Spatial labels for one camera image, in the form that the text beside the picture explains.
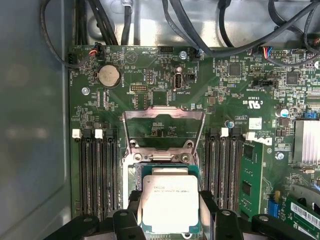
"heatsink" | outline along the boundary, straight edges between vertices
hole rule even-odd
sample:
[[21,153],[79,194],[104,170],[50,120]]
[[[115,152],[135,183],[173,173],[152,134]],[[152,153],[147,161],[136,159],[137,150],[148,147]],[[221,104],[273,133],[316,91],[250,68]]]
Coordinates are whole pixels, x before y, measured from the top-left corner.
[[320,121],[295,122],[293,159],[304,165],[320,165]]

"mounting screw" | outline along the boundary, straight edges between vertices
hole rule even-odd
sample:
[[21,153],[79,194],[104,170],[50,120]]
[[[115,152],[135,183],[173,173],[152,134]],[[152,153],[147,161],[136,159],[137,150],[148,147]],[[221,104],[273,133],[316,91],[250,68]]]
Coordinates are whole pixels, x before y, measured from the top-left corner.
[[90,89],[85,86],[84,88],[82,88],[81,92],[83,95],[87,96],[90,93]]
[[275,154],[275,159],[277,160],[282,160],[284,158],[285,158],[285,155],[280,151]]
[[222,211],[222,214],[225,216],[230,216],[231,212],[224,210],[224,211]]
[[142,160],[142,156],[140,153],[136,153],[134,156],[133,156],[134,160],[136,161],[141,161]]
[[269,218],[267,218],[266,216],[260,216],[259,219],[261,221],[264,221],[264,222],[268,222],[269,221]]
[[182,154],[181,155],[181,161],[183,162],[183,163],[187,163],[187,162],[189,162],[189,156],[187,155],[187,154]]
[[181,60],[186,60],[187,57],[188,57],[188,54],[187,54],[186,51],[181,51],[181,52],[179,52],[179,58],[180,58]]

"white label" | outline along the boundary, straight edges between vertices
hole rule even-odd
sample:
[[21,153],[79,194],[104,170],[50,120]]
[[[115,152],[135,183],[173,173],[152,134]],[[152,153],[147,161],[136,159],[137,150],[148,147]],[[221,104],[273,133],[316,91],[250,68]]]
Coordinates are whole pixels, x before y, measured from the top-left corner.
[[314,236],[312,236],[308,231],[304,230],[302,227],[298,226],[298,230],[300,232],[303,232],[304,234],[307,234],[308,236],[312,237],[313,239],[316,239]]
[[311,215],[308,213],[306,210],[302,209],[301,207],[297,206],[293,202],[291,203],[291,210],[298,214],[300,217],[303,219],[307,220],[309,223],[311,223],[313,226],[317,227],[320,229],[320,219]]
[[262,129],[262,118],[249,118],[249,129],[250,130],[261,130]]

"usb port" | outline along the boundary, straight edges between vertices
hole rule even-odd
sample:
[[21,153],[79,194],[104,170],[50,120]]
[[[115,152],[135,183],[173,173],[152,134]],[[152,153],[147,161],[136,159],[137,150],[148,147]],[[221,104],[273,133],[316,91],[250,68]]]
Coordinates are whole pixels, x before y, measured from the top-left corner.
[[182,88],[182,74],[181,73],[176,73],[174,75],[173,88],[174,88],[174,90]]

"blue connector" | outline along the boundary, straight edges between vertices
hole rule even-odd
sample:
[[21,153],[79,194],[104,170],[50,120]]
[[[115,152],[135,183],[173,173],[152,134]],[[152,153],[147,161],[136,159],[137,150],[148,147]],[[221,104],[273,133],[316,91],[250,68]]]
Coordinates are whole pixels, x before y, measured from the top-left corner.
[[269,199],[269,201],[268,201],[268,214],[269,215],[278,219],[279,218],[279,214],[278,214],[279,208],[280,208],[280,205],[277,204],[275,202],[275,200]]
[[305,119],[316,119],[317,118],[317,114],[315,112],[305,112],[303,114],[303,117]]

